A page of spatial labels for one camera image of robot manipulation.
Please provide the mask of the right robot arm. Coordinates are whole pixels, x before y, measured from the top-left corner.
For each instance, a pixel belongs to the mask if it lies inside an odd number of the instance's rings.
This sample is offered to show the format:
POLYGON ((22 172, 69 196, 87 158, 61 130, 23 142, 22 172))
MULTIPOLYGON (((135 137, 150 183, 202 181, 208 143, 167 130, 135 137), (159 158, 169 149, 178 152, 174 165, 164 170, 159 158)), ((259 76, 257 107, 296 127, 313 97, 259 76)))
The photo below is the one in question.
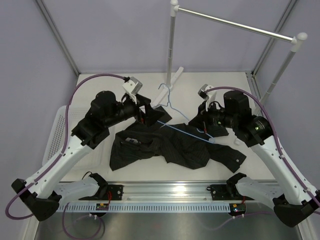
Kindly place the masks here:
POLYGON ((288 227, 303 222, 320 207, 320 191, 299 171, 280 143, 268 114, 252 113, 249 98, 259 102, 250 93, 225 87, 224 105, 216 100, 217 88, 204 85, 198 92, 203 103, 197 115, 188 123, 206 131, 209 126, 232 129, 235 136, 250 148, 267 166, 278 187, 267 186, 237 173, 226 182, 230 198, 248 197, 272 209, 288 227))

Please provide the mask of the blue wire hanger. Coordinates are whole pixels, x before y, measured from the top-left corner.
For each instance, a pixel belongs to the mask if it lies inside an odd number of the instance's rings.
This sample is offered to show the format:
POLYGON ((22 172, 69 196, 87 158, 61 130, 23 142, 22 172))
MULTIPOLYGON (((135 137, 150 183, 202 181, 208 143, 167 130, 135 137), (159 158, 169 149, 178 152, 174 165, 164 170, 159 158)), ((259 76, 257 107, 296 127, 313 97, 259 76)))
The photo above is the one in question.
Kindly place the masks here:
MULTIPOLYGON (((166 104, 160 104, 158 103, 157 105, 155 105, 153 108, 157 108, 157 107, 165 107, 165 108, 170 108, 174 111, 176 111, 177 113, 179 113, 181 116, 183 116, 187 121, 189 121, 189 118, 183 114, 180 110, 178 110, 177 108, 174 108, 172 106, 172 103, 171 103, 171 89, 169 86, 167 86, 165 83, 161 83, 159 86, 158 86, 158 90, 161 88, 161 87, 164 87, 165 89, 168 90, 168 94, 167 94, 167 102, 166 104)), ((211 136, 209 133, 205 132, 204 130, 199 130, 198 128, 196 128, 197 132, 200 133, 200 134, 203 134, 203 135, 206 135, 207 137, 209 137, 209 139, 207 140, 208 143, 214 143, 215 142, 215 139, 213 136, 211 136)))

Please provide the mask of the black pinstripe shirt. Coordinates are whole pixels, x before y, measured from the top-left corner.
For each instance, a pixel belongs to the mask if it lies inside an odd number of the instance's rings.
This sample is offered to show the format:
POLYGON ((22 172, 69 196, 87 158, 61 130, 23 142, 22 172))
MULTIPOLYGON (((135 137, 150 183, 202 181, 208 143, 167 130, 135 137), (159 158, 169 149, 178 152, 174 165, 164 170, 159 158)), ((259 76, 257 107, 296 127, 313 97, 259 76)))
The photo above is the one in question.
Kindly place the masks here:
POLYGON ((247 158, 228 145, 210 141, 210 137, 184 123, 166 125, 171 117, 166 113, 159 122, 147 127, 135 121, 115 134, 109 166, 115 171, 136 161, 162 156, 167 163, 196 170, 209 160, 223 164, 235 173, 247 158))

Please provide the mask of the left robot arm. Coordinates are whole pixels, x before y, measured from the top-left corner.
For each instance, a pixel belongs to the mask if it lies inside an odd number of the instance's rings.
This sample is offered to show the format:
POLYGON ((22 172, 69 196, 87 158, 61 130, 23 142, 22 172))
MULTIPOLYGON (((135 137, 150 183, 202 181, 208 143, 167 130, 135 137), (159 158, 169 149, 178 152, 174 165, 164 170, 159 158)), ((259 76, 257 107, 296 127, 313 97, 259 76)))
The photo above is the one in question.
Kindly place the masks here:
POLYGON ((164 111, 151 107, 149 98, 140 94, 136 100, 123 96, 116 100, 111 91, 99 92, 91 102, 85 117, 71 131, 60 152, 28 179, 16 179, 11 187, 38 221, 50 218, 60 206, 77 200, 102 200, 108 194, 107 181, 97 173, 59 185, 61 179, 82 158, 93 151, 109 135, 109 128, 135 118, 150 127, 165 115, 164 111))

